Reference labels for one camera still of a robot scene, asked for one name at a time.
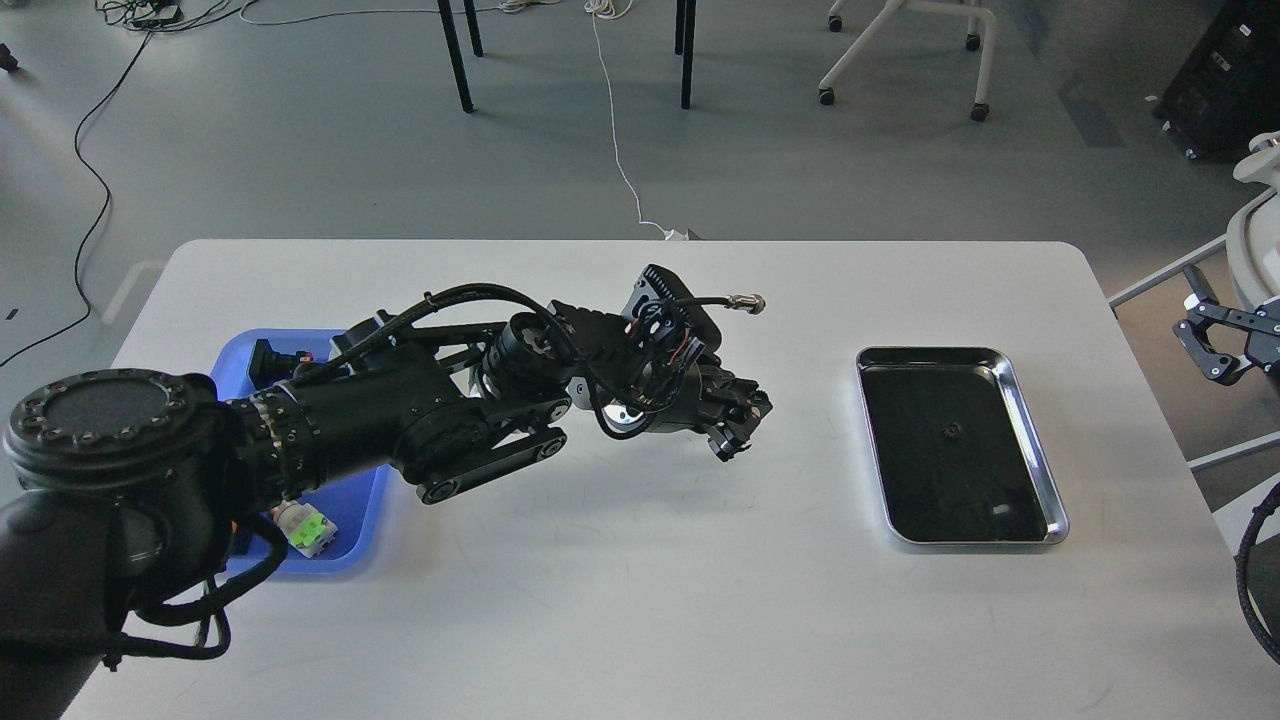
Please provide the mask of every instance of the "blue plastic bin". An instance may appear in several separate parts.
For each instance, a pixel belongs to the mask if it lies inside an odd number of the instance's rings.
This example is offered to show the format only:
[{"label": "blue plastic bin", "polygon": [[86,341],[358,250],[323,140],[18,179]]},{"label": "blue plastic bin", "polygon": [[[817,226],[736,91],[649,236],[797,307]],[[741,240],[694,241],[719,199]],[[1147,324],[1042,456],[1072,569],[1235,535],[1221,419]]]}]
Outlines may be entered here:
[{"label": "blue plastic bin", "polygon": [[[276,329],[260,328],[233,337],[214,363],[210,377],[218,383],[218,398],[244,397],[253,392],[248,380],[248,359],[253,352],[253,342],[266,338],[276,352],[289,355],[307,350],[323,360],[329,356],[329,338],[342,331],[323,329]],[[387,486],[385,465],[366,470],[325,487],[305,493],[300,502],[310,502],[338,525],[338,534],[332,543],[315,557],[307,559],[294,548],[280,564],[278,573],[325,574],[346,570],[356,564],[372,542],[374,528],[381,511],[383,488]],[[227,560],[227,570],[239,573],[253,566],[266,556],[266,543],[255,537],[244,555],[232,555]]]}]

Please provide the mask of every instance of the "floor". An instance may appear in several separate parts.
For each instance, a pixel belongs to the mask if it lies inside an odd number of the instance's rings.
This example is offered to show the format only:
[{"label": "floor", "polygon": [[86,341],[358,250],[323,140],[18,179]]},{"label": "floor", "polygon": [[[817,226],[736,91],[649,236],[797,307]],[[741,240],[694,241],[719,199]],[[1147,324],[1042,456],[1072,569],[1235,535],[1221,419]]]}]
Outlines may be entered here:
[{"label": "floor", "polygon": [[[687,111],[672,4],[636,0],[622,19],[598,22],[643,218],[744,241],[1065,241],[1111,293],[1220,234],[1261,191],[1233,181],[1229,164],[1187,161],[1151,117],[1151,96],[1221,0],[1167,0],[1158,13],[1142,0],[987,5],[1004,32],[984,124],[968,118],[977,55],[955,18],[895,20],[837,83],[836,104],[820,106],[818,79],[878,3],[850,3],[841,35],[827,31],[823,0],[703,3]],[[261,0],[244,14],[379,6],[403,4]],[[485,12],[480,24],[486,56],[466,58],[472,115],[458,108],[434,14],[276,27],[232,17],[155,37],[86,126],[83,154],[114,193],[82,261],[96,313],[0,369],[0,406],[109,365],[164,259],[192,238],[659,240],[614,165],[609,94],[576,0]],[[23,65],[0,78],[4,357],[82,311],[72,264],[104,193],[72,136],[142,36],[83,1],[27,0],[0,5],[0,41]],[[1222,261],[1204,268],[1226,295]],[[1261,377],[1221,388],[1198,375],[1169,332],[1180,283],[1117,316],[1193,457],[1274,429],[1280,397]],[[1201,473],[1208,506],[1270,477],[1277,459]],[[0,473],[5,500],[17,491]],[[1260,596],[1275,614],[1280,543],[1258,553]]]}]

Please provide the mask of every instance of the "white chair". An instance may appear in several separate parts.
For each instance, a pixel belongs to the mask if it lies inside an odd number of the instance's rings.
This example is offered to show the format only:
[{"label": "white chair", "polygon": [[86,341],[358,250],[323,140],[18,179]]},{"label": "white chair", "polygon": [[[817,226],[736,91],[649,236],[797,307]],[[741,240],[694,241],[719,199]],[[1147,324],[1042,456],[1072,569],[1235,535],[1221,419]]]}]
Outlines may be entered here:
[{"label": "white chair", "polygon": [[[844,20],[840,18],[840,9],[845,6],[847,0],[836,0],[836,4],[831,6],[827,13],[827,28],[831,32],[840,32],[844,27]],[[858,36],[858,40],[845,51],[838,61],[831,68],[831,70],[822,78],[818,83],[818,101],[823,105],[831,105],[836,101],[836,91],[832,86],[844,74],[845,69],[854,61],[854,58],[863,51],[864,47],[872,41],[872,37],[879,32],[884,23],[890,20],[901,10],[915,10],[919,13],[937,13],[942,15],[960,15],[969,18],[969,31],[965,38],[965,50],[978,50],[982,49],[982,59],[978,65],[978,91],[974,94],[973,110],[969,113],[969,118],[974,122],[983,122],[991,113],[991,105],[987,104],[987,90],[991,85],[991,61],[996,50],[996,14],[987,8],[980,6],[982,0],[959,0],[957,3],[938,3],[934,0],[887,0],[884,3],[884,9],[876,15],[867,29]],[[982,32],[979,33],[979,23],[982,26]]]}]

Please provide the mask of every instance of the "metal tray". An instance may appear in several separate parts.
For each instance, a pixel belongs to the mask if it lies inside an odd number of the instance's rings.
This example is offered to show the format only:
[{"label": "metal tray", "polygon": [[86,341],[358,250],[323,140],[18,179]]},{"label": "metal tray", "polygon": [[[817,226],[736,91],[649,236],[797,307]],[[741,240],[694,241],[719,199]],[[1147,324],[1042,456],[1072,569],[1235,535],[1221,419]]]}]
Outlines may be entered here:
[{"label": "metal tray", "polygon": [[868,347],[858,378],[899,538],[1062,542],[1066,511],[1007,357],[986,347]]}]

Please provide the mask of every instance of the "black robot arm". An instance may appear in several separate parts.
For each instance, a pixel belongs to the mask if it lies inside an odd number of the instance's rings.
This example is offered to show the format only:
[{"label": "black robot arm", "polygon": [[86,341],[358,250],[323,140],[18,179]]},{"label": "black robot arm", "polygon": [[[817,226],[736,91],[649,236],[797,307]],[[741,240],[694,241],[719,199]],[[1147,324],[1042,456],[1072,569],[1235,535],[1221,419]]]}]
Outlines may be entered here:
[{"label": "black robot arm", "polygon": [[[415,325],[481,300],[524,310],[504,323]],[[620,314],[544,307],[477,283],[379,311],[334,337],[323,364],[259,343],[251,370],[262,387],[243,398],[219,402],[205,375],[138,369],[32,392],[4,438],[27,492],[0,509],[0,716],[56,717],[100,661],[225,652],[225,606],[288,550],[261,512],[351,473],[389,462],[422,502],[439,502],[553,456],[566,442],[553,423],[571,405],[609,437],[687,429],[730,460],[772,405],[721,366],[707,305],[755,314],[764,301],[695,297],[657,265]],[[271,551],[219,585],[233,524]],[[169,603],[200,584],[200,600]],[[197,639],[124,634],[129,612],[198,624]]]}]

